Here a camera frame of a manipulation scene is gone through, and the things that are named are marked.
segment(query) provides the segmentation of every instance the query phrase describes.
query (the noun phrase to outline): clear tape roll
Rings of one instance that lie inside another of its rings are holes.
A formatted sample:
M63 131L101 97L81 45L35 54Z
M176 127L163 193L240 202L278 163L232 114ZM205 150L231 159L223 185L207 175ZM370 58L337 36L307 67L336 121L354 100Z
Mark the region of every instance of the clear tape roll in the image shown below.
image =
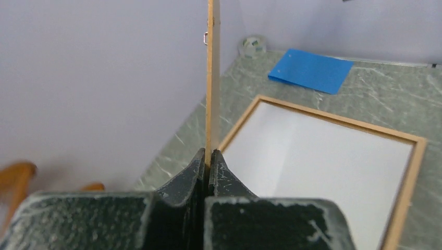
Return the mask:
M255 59L267 51L267 39L262 35L252 35L242 39L238 44L242 57Z

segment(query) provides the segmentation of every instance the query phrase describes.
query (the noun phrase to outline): framed whiteboard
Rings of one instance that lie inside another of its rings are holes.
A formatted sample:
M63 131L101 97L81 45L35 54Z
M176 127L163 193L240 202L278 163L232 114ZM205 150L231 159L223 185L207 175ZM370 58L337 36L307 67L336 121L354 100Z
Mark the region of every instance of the framed whiteboard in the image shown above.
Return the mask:
M426 139L258 96L219 150L260 197L335 202L359 250L396 249Z

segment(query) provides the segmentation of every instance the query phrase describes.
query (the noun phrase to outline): white board surface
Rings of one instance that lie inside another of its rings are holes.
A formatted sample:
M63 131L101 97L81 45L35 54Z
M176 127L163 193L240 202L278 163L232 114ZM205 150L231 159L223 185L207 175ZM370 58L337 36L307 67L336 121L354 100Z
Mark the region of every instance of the white board surface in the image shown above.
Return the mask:
M359 250L380 247L413 145L261 102L224 150L259 197L335 202Z

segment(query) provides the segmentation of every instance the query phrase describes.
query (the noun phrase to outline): wooden chair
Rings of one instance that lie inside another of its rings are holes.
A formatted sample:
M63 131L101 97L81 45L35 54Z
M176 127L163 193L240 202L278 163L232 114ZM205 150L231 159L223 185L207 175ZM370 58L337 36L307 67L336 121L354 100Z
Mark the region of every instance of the wooden chair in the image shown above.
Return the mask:
M0 203L6 203L8 206L3 225L0 223L2 225L0 236L8 228L15 210L28 196L29 182L34 177L36 170L36 165L29 161L16 162L0 170ZM105 187L102 183L97 182L84 186L80 190L103 191Z

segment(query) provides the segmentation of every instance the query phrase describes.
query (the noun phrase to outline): blue paper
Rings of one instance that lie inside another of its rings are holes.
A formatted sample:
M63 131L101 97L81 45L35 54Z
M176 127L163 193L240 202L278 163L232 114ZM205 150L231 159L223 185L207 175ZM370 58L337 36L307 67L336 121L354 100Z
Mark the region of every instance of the blue paper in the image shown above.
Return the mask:
M351 66L352 61L289 49L268 74L268 78L337 94Z

